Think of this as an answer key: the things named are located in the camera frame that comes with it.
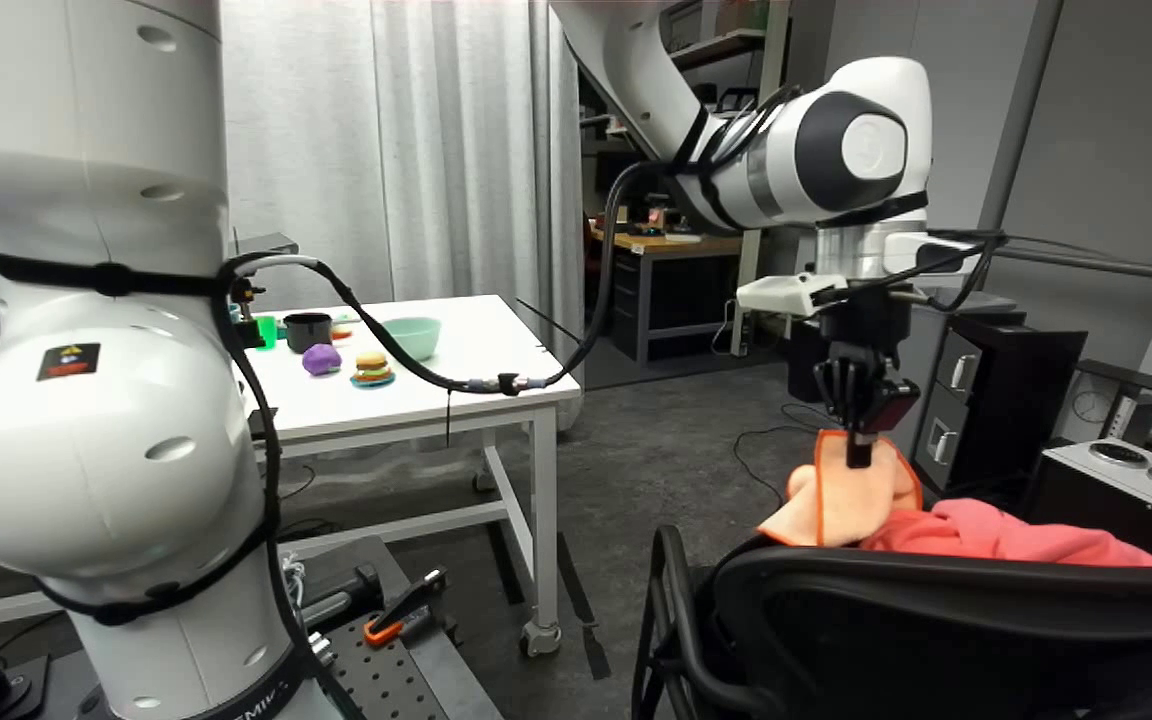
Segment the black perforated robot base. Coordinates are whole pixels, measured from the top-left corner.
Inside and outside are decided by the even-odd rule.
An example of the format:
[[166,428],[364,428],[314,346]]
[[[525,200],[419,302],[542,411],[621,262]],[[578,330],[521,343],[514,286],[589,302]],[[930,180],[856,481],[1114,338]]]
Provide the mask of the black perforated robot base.
[[285,546],[280,562],[314,651],[364,720],[506,720],[446,631],[438,599],[418,605],[395,639],[374,644],[364,636],[364,624],[413,589],[382,541],[320,556]]

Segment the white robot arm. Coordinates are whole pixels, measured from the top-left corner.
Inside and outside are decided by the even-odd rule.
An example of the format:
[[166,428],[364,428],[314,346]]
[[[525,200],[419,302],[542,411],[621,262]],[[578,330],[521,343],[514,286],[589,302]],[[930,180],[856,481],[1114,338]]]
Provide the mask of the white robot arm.
[[0,562],[116,720],[362,720],[278,556],[215,0],[0,0]]

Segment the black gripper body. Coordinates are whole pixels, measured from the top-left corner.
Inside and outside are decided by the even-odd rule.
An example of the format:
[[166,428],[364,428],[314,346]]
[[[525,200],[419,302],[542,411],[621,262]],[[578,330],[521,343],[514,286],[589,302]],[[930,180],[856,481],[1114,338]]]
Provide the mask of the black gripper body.
[[900,377],[895,346],[907,338],[907,299],[861,286],[819,320],[827,354],[813,369],[827,411],[856,437],[879,437],[903,419],[919,387]]

